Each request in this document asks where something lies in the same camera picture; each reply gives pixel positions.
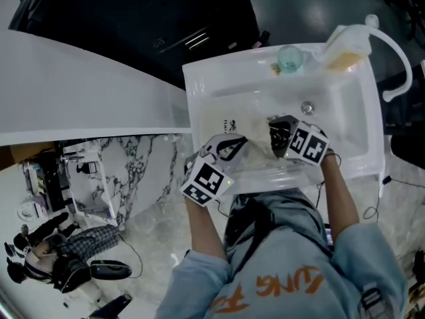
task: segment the black appliance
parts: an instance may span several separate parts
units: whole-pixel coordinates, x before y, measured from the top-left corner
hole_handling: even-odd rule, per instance
[[[184,88],[181,66],[250,49],[250,0],[22,0],[10,29],[100,54]]]

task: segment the person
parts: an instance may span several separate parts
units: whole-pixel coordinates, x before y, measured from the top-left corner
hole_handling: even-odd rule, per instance
[[[5,243],[5,250],[7,255],[10,257],[17,255],[18,257],[24,259],[32,247],[35,247],[41,243],[44,238],[51,235],[55,229],[57,229],[58,232],[63,234],[65,237],[71,236],[74,230],[79,228],[78,225],[71,224],[64,230],[59,229],[59,225],[65,222],[68,219],[68,216],[69,214],[67,212],[61,213],[53,219],[43,223],[32,233],[29,233],[27,225],[23,225],[21,227],[21,232],[13,238],[13,245]]]
[[[376,223],[359,223],[337,155],[321,170],[334,246],[298,189],[239,195],[224,244],[206,207],[186,199],[192,249],[156,319],[402,318],[406,279]]]
[[[53,234],[28,252],[24,265],[7,258],[7,273],[17,284],[28,278],[50,283],[59,257],[78,257],[86,263],[90,257],[116,246],[119,237],[120,231],[112,225],[86,229],[69,239],[59,233]]]

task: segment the sink basin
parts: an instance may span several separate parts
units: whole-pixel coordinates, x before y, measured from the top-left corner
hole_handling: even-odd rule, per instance
[[[314,57],[322,44],[294,45]],[[215,133],[208,122],[214,113],[245,112],[250,117],[291,114],[318,125],[341,156],[345,179],[373,175],[384,168],[383,125],[378,92],[366,58],[345,72],[280,74],[271,69],[280,47],[266,47],[210,58],[183,66],[193,145],[199,149]],[[301,105],[314,112],[306,115]],[[232,176],[228,193],[252,193],[303,187],[323,181],[318,167],[287,160],[257,159]]]

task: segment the marble floor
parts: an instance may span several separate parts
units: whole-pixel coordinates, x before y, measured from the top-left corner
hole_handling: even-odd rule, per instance
[[[189,154],[190,149],[185,144],[182,156]],[[401,159],[386,153],[386,175],[395,179],[425,185],[425,172]],[[152,186],[153,180],[145,180]],[[377,177],[362,177],[347,181],[349,190],[362,217],[370,206],[376,206],[378,201],[379,181]],[[149,195],[148,186],[139,184],[143,194]],[[387,237],[391,247],[406,274],[410,276],[413,253],[424,247],[425,238],[425,189],[404,185],[395,181],[383,187],[383,197],[379,202],[379,226]],[[317,188],[303,188],[304,193],[314,204],[317,201]],[[135,297],[136,303],[125,309],[120,318],[133,318],[132,306],[144,304],[144,316],[153,316],[155,308],[161,302],[172,268],[184,257],[190,247],[190,233],[187,212],[183,198],[178,191],[170,191],[167,197],[156,201],[155,197],[147,197],[151,202],[135,201],[131,215],[126,221],[123,232],[124,239],[131,244],[143,260],[143,273],[139,278],[128,278],[115,282],[99,282],[106,298],[113,298],[123,292]],[[222,200],[220,210],[228,213],[231,197]],[[326,194],[323,188],[319,200],[319,210],[327,221]],[[226,217],[218,212],[217,206],[210,206],[214,223],[220,235],[224,233]],[[129,246],[120,243],[117,247],[102,254],[103,259],[119,259],[133,268],[133,275],[138,275],[141,266],[136,254]]]

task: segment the light blue shirt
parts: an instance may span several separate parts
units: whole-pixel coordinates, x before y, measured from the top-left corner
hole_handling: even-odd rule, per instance
[[[233,269],[231,259],[190,251],[174,268],[156,318],[402,318],[406,306],[406,279],[376,224],[346,228],[333,255],[279,227],[240,272]],[[362,294],[370,288],[383,301],[365,312]],[[386,316],[377,316],[381,310]]]

